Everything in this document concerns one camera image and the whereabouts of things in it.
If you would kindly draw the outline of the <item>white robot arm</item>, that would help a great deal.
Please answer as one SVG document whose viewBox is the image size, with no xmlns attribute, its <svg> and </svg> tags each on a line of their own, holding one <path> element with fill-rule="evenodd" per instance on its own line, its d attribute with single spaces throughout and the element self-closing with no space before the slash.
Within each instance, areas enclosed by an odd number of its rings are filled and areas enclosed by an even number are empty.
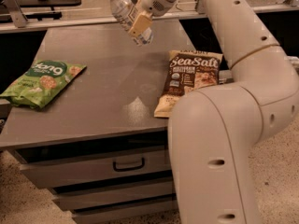
<svg viewBox="0 0 299 224">
<path fill-rule="evenodd" d="M 130 33 L 175 1 L 139 0 Z M 181 224 L 261 224 L 249 151 L 295 118 L 298 75 L 245 0 L 200 1 L 234 80 L 191 91 L 172 109 L 168 146 Z"/>
</svg>

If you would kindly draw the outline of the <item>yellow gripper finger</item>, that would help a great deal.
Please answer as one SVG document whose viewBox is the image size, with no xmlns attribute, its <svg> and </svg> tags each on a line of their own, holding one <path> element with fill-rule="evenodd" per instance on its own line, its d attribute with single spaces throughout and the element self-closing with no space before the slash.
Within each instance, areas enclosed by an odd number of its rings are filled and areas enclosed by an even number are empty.
<svg viewBox="0 0 299 224">
<path fill-rule="evenodd" d="M 144 33 L 152 24 L 152 14 L 147 11 L 139 13 L 129 30 L 128 34 L 133 37 L 138 37 Z"/>
</svg>

